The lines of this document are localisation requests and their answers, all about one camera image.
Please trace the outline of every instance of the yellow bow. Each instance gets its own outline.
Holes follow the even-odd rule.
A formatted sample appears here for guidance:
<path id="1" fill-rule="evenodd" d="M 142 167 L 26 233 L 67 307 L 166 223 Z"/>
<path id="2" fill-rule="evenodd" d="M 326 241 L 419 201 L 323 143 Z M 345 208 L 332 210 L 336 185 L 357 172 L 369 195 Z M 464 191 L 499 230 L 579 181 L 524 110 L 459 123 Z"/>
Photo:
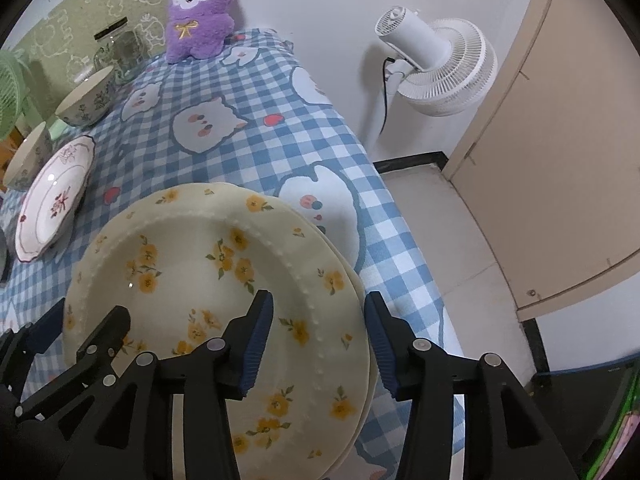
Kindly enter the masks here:
<path id="1" fill-rule="evenodd" d="M 174 25 L 175 30 L 180 32 L 180 38 L 178 39 L 181 40 L 182 38 L 190 38 L 191 31 L 189 29 L 196 28 L 198 25 L 200 24 L 196 20 L 191 20 L 189 23 L 185 24 L 177 23 L 177 25 Z"/>

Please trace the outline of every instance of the yellow flower pattern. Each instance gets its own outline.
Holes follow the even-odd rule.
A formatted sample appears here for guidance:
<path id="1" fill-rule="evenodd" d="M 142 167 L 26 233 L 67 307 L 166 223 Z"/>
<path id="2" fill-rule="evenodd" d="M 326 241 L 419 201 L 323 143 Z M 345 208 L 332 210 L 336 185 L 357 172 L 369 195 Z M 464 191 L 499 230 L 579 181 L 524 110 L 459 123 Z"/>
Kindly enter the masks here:
<path id="1" fill-rule="evenodd" d="M 356 413 L 356 409 L 353 407 L 349 397 L 344 394 L 342 386 L 338 386 L 337 394 L 337 397 L 334 397 L 329 415 L 338 420 L 347 420 L 347 418 Z"/>
<path id="2" fill-rule="evenodd" d="M 300 346 L 306 345 L 309 341 L 309 332 L 306 330 L 306 321 L 286 319 L 285 317 L 279 317 L 280 324 L 287 327 L 288 332 L 293 333 L 293 339 L 295 339 Z"/>
<path id="3" fill-rule="evenodd" d="M 171 350 L 173 355 L 185 355 L 193 352 L 193 346 L 186 341 L 178 341 L 178 346 Z"/>
<path id="4" fill-rule="evenodd" d="M 290 422 L 280 422 L 278 418 L 261 418 L 258 420 L 255 431 L 246 432 L 249 436 L 255 436 L 254 444 L 257 447 L 269 449 L 280 438 L 280 430 L 288 430 Z"/>
<path id="5" fill-rule="evenodd" d="M 251 195 L 246 199 L 246 207 L 252 213 L 258 213 L 260 211 L 270 211 L 272 206 L 260 195 Z"/>
<path id="6" fill-rule="evenodd" d="M 209 330 L 222 330 L 222 323 L 210 310 L 201 310 L 202 321 L 196 317 L 196 310 L 191 309 L 187 322 L 187 337 L 185 340 L 178 341 L 175 348 L 171 350 L 173 355 L 185 355 L 193 351 L 193 349 L 204 343 L 213 335 L 209 334 Z"/>
<path id="7" fill-rule="evenodd" d="M 234 453 L 242 455 L 249 449 L 249 439 L 243 434 L 235 434 L 231 436 L 231 443 L 234 446 Z"/>
<path id="8" fill-rule="evenodd" d="M 351 344 L 352 340 L 353 336 L 351 334 L 345 334 L 340 338 L 340 341 L 342 341 L 342 346 L 344 346 L 345 350 L 349 349 L 349 345 Z"/>
<path id="9" fill-rule="evenodd" d="M 249 240 L 246 239 L 246 235 L 242 229 L 233 227 L 231 229 L 231 243 L 237 251 L 244 251 L 249 246 Z"/>
<path id="10" fill-rule="evenodd" d="M 144 294 L 151 294 L 158 286 L 157 278 L 162 274 L 156 269 L 156 260 L 158 259 L 158 249 L 149 243 L 145 235 L 140 235 L 142 245 L 140 246 L 140 255 L 135 260 L 129 260 L 125 263 L 125 277 L 132 280 L 137 274 L 138 288 Z"/>
<path id="11" fill-rule="evenodd" d="M 344 279 L 339 270 L 333 272 L 324 272 L 324 269 L 318 269 L 318 276 L 324 280 L 324 288 L 329 291 L 332 296 L 336 290 L 344 289 Z"/>
<path id="12" fill-rule="evenodd" d="M 135 352 L 136 354 L 139 354 L 140 352 L 144 352 L 146 350 L 146 343 L 142 339 L 140 341 L 135 341 L 129 337 L 129 334 L 124 336 L 124 339 L 122 340 L 122 348 L 120 349 L 120 351 L 124 355 L 129 355 L 129 352 Z"/>
<path id="13" fill-rule="evenodd" d="M 187 328 L 187 336 L 191 339 L 196 345 L 202 344 L 207 340 L 207 330 L 203 327 L 203 325 L 196 321 L 194 316 L 195 311 L 191 309 L 191 314 L 189 314 L 189 325 Z"/>
<path id="14" fill-rule="evenodd" d="M 286 390 L 280 390 L 279 393 L 269 397 L 267 412 L 274 416 L 285 416 L 289 413 L 289 403 L 293 402 L 288 395 L 293 391 L 293 386 L 289 386 Z"/>
<path id="15" fill-rule="evenodd" d="M 95 241 L 95 249 L 94 249 L 95 254 L 98 254 L 100 252 L 100 248 L 102 247 L 102 244 L 106 239 L 107 239 L 106 236 L 98 236 L 97 240 Z"/>
<path id="16" fill-rule="evenodd" d="M 222 329 L 222 323 L 219 322 L 215 314 L 212 314 L 209 310 L 201 310 L 202 319 L 208 328 L 215 328 L 216 330 Z"/>
<path id="17" fill-rule="evenodd" d="M 156 200 L 157 204 L 168 204 L 170 202 L 174 202 L 178 200 L 178 190 L 175 187 L 172 187 L 168 190 L 164 195 L 162 195 L 158 200 Z"/>
<path id="18" fill-rule="evenodd" d="M 207 260 L 211 260 L 216 265 L 219 280 L 225 275 L 225 272 L 233 268 L 235 254 L 236 252 L 224 245 L 223 239 L 220 238 L 213 246 L 213 251 L 205 256 Z"/>
<path id="19" fill-rule="evenodd" d="M 242 283 L 249 294 L 254 293 L 254 268 L 251 266 L 251 260 L 248 258 L 240 258 L 234 271 L 236 278 Z"/>

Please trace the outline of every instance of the white fan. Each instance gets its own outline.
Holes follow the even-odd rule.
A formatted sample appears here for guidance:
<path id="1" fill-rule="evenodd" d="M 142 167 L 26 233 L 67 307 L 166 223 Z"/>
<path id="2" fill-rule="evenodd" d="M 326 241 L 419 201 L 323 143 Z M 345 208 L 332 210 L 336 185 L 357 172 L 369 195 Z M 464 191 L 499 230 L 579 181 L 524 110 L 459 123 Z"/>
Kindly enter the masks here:
<path id="1" fill-rule="evenodd" d="M 401 56 L 385 68 L 385 115 L 396 92 L 422 114 L 457 114 L 479 102 L 495 81 L 494 48 L 467 20 L 427 24 L 411 10 L 393 7 L 376 23 L 376 34 Z M 367 151 L 379 131 L 366 139 Z"/>

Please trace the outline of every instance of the screw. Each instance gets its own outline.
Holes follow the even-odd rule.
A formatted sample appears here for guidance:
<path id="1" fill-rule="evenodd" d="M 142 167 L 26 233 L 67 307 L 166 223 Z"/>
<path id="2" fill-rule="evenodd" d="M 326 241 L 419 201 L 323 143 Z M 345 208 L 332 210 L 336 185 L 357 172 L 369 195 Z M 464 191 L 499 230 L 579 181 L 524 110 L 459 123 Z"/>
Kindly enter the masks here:
<path id="1" fill-rule="evenodd" d="M 489 366 L 500 366 L 502 364 L 502 359 L 497 354 L 487 354 L 484 356 L 484 360 Z"/>
<path id="2" fill-rule="evenodd" d="M 211 351 L 222 350 L 225 345 L 225 340 L 221 337 L 215 337 L 207 341 L 207 348 Z"/>
<path id="3" fill-rule="evenodd" d="M 428 339 L 423 339 L 419 337 L 414 340 L 414 348 L 421 352 L 426 352 L 427 350 L 431 350 L 431 341 Z"/>
<path id="4" fill-rule="evenodd" d="M 144 352 L 143 354 L 140 354 L 138 357 L 136 357 L 136 364 L 138 366 L 147 366 L 151 364 L 153 360 L 154 360 L 153 354 L 150 354 L 149 352 Z"/>

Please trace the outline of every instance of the stuffed animal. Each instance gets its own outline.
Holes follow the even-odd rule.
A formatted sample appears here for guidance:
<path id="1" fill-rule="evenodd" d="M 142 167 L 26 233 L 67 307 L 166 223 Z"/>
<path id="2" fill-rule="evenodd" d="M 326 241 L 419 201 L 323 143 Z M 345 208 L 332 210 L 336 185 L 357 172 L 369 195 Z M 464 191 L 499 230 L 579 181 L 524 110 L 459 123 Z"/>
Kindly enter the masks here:
<path id="1" fill-rule="evenodd" d="M 228 14 L 230 3 L 231 0 L 171 0 L 166 27 L 167 62 L 220 54 L 226 36 L 234 30 L 234 20 Z"/>

